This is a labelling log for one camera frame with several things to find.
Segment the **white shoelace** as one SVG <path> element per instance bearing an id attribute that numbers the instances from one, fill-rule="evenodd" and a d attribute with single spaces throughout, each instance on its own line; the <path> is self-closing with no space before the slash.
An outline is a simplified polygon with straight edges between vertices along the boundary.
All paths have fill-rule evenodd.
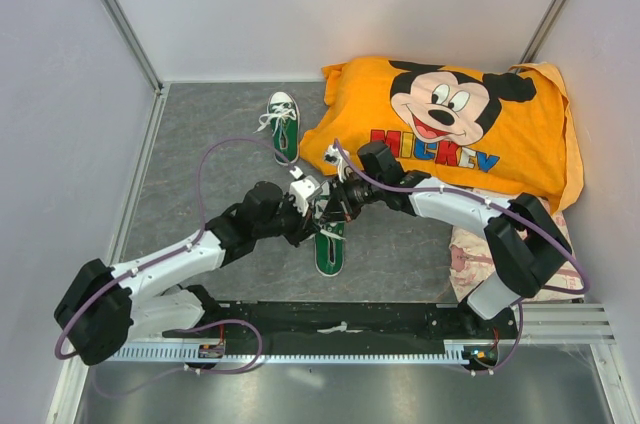
<path id="1" fill-rule="evenodd" d="M 314 216 L 316 218 L 317 218 L 317 199 L 319 197 L 317 197 L 314 200 L 314 203 L 313 203 L 313 206 L 312 206 L 312 212 L 314 213 Z M 322 224 L 322 228 L 321 228 L 321 231 L 319 233 L 324 235 L 324 236 L 326 236 L 326 237 L 328 237 L 328 238 L 331 238 L 331 239 L 343 240 L 344 239 L 344 227 L 345 227 L 345 222 Z"/>

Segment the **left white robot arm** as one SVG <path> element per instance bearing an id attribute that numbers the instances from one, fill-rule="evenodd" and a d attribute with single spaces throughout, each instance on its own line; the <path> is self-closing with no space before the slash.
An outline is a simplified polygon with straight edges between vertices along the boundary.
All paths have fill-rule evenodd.
<path id="1" fill-rule="evenodd" d="M 311 177 L 292 182 L 287 191 L 261 181 L 182 241 L 112 266 L 99 258 L 86 262 L 54 310 L 59 340 L 93 366 L 145 330 L 189 329 L 198 337 L 211 336 L 220 322 L 215 308 L 190 291 L 180 292 L 174 303 L 161 293 L 241 259 L 262 239 L 284 237 L 299 245 L 317 229 L 315 205 L 326 189 Z"/>

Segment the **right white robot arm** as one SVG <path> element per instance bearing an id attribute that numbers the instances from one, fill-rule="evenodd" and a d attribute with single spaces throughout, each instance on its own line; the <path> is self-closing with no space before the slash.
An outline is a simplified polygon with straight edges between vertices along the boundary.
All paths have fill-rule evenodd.
<path id="1" fill-rule="evenodd" d="M 572 257 L 572 249 L 545 207 L 533 195 L 498 198 L 447 184 L 427 173 L 406 171 L 381 141 L 358 151 L 355 165 L 340 143 L 324 153 L 337 176 L 322 215 L 329 222 L 356 218 L 377 202 L 414 217 L 461 228 L 486 241 L 493 273 L 462 300 L 458 325 L 483 336 L 505 308 L 535 297 Z"/>

